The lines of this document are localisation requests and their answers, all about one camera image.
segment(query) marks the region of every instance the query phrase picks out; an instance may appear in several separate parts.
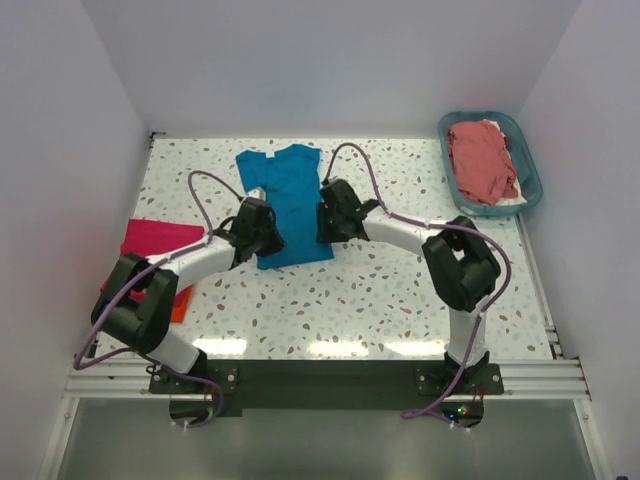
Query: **red cloth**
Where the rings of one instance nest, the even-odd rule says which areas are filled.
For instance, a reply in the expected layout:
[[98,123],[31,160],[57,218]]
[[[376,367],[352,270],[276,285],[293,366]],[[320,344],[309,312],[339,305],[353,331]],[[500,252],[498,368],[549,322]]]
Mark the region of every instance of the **red cloth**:
[[[127,233],[120,246],[120,253],[125,255],[133,252],[141,257],[158,255],[197,242],[203,235],[204,228],[195,225],[132,218],[127,225]],[[176,294],[174,306],[182,303],[185,290]],[[144,298],[142,293],[131,293],[134,298],[136,295],[140,295],[140,298],[136,298],[136,300],[140,301]]]
[[487,120],[456,123],[447,141],[458,188],[467,199],[495,205],[502,197],[518,196],[516,169],[498,128]]

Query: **blue cloth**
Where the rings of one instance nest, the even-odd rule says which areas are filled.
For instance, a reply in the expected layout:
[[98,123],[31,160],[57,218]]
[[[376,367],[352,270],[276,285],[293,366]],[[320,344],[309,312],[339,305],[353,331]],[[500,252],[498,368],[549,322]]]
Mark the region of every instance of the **blue cloth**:
[[316,240],[316,205],[321,201],[318,178],[320,150],[291,145],[275,152],[242,152],[236,157],[246,192],[261,187],[276,212],[276,227],[287,246],[268,257],[258,257],[258,268],[286,267],[333,258],[331,245]]

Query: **white speckled tabletop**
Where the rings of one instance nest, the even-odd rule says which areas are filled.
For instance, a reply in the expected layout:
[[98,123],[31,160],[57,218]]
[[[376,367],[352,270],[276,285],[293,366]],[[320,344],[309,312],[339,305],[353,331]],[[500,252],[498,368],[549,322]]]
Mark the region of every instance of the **white speckled tabletop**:
[[[371,156],[381,193],[397,212],[451,220],[453,205],[438,140],[349,139]],[[191,169],[209,170],[242,191],[235,157],[292,143],[322,151],[320,177],[338,139],[156,140],[134,217],[204,225],[187,189]],[[344,149],[332,176],[351,183],[361,200],[373,197],[359,156]],[[214,221],[236,211],[237,200],[216,182],[196,189]],[[513,264],[507,292],[489,310],[487,344],[494,360],[551,359],[525,250],[514,218],[475,218],[505,248]],[[250,359],[442,358],[448,310],[418,257],[386,244],[334,245],[335,259],[259,271],[255,259],[214,274],[194,288],[183,324],[172,325],[209,357]],[[122,346],[101,335],[96,354]]]

